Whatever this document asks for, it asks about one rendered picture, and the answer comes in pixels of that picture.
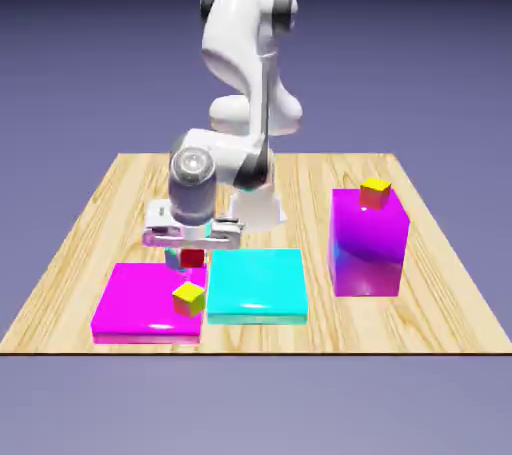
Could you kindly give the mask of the large purple box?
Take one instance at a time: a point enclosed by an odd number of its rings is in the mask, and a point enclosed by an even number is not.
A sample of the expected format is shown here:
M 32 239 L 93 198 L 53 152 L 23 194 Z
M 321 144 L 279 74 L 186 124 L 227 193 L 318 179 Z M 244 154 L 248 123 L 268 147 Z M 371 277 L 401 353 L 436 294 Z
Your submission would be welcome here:
M 360 204 L 358 189 L 332 191 L 328 268 L 337 297 L 399 293 L 410 220 L 394 191 L 381 209 Z

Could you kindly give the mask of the small red cube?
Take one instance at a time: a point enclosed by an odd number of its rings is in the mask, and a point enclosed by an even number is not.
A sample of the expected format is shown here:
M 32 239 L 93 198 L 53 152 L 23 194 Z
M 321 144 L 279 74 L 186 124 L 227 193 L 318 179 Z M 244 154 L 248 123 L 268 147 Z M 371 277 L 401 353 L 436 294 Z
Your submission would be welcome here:
M 180 266 L 199 268 L 205 264 L 205 251 L 198 248 L 183 248 L 180 252 Z

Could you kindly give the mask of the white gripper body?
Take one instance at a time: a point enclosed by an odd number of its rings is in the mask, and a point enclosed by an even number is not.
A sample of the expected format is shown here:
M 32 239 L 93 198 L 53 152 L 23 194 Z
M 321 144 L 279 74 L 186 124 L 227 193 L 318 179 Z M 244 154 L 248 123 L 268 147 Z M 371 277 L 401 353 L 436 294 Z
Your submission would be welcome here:
M 243 225 L 233 219 L 214 219 L 200 226 L 173 221 L 166 227 L 147 228 L 142 243 L 147 247 L 236 250 L 241 244 Z

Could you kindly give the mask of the small yellow cube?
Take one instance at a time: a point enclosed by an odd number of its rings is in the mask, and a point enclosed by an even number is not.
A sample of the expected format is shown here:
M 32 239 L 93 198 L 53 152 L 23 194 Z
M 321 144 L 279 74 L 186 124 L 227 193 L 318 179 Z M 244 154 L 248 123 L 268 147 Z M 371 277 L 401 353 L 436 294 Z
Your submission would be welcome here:
M 389 181 L 370 177 L 360 185 L 359 202 L 362 207 L 380 210 L 387 204 L 391 192 Z
M 194 317 L 205 308 L 206 290 L 190 281 L 183 283 L 173 292 L 173 305 L 176 313 Z

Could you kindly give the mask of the large cyan box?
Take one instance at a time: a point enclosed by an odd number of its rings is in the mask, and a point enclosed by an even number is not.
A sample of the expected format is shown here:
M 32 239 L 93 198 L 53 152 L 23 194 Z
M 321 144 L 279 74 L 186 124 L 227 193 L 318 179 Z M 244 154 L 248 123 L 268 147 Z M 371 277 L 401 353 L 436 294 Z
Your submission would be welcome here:
M 215 250 L 207 320 L 212 325 L 305 324 L 308 294 L 301 250 Z

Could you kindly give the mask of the large magenta box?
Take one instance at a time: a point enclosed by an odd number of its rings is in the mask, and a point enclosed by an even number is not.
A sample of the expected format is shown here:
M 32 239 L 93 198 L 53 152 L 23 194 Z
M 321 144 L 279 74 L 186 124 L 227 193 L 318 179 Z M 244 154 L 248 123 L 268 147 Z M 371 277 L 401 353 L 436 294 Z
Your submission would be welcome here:
M 191 282 L 204 288 L 205 265 L 174 270 L 164 263 L 114 266 L 90 323 L 96 344 L 197 344 L 203 314 L 174 309 L 173 293 Z

